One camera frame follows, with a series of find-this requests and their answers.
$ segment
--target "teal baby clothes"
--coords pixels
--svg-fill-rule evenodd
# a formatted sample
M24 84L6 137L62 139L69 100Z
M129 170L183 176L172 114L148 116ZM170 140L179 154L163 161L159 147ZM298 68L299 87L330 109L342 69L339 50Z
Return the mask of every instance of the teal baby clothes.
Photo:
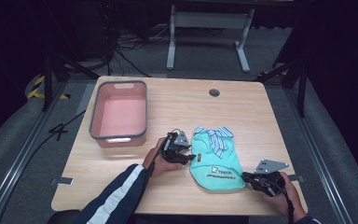
M234 135L228 127L208 130L197 128L192 139L190 173L208 190L243 189L245 182L240 160L234 148Z

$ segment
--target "wooden table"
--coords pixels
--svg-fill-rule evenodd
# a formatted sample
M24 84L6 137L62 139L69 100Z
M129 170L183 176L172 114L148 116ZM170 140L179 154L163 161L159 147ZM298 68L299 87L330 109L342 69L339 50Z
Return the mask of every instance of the wooden table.
M100 148L89 134L98 86L112 80L142 80L147 84L148 123L141 147ZM210 89L220 95L212 97ZM262 159L289 163L295 173L264 86L257 82L175 78L100 77L89 101L62 176L72 186L58 186L52 201L56 211L82 209L121 172L142 163L146 153L167 132L180 129L191 141L198 126L228 126L243 171L252 173ZM294 182L307 211L301 188ZM136 213L197 215L276 215L249 185L243 190L215 193L202 188L183 169L151 178Z

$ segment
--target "plastic bin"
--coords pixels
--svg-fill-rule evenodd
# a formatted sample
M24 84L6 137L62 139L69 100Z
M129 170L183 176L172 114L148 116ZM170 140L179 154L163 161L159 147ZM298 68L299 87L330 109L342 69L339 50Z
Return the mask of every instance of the plastic bin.
M140 80L102 83L89 126L89 134L100 147L141 146L146 129L146 84Z

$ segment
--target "striped bow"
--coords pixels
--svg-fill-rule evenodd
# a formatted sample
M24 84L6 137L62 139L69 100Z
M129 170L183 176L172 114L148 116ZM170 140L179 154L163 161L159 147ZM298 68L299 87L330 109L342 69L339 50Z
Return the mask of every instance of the striped bow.
M209 135L209 142L211 143L213 152L219 158L223 158L223 152L228 149L228 146L223 141L222 137L234 137L228 127L218 127L213 130L198 127L194 134L196 133L207 133Z

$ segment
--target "human hand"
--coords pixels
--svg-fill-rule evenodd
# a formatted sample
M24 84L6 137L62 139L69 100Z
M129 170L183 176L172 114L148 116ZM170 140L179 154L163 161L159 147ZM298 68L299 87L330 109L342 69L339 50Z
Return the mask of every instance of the human hand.
M148 168L150 164L152 163L153 158L155 157L159 147L161 146L162 142L165 138L159 138L157 144L155 147L150 149L150 151L147 153L144 163L142 163L144 168ZM164 173L164 171L170 171L170 170L177 170L184 165L181 163L170 163L164 160L164 158L161 157L161 154L159 153L158 156L155 159L155 168L153 170L152 176L158 176Z
M294 212L294 222L299 221L301 218L305 217L307 214L304 211L304 208L301 205L300 197L298 195L296 187L293 185L293 183L290 181L289 176L287 176L286 173L280 172L281 176L285 182L285 188L287 192L287 196L289 197L290 201L293 203L293 207L295 208ZM286 198L282 193L274 196L269 197L266 193L262 191L258 191L261 198L267 202L270 203L274 208L283 216L288 217L288 205Z

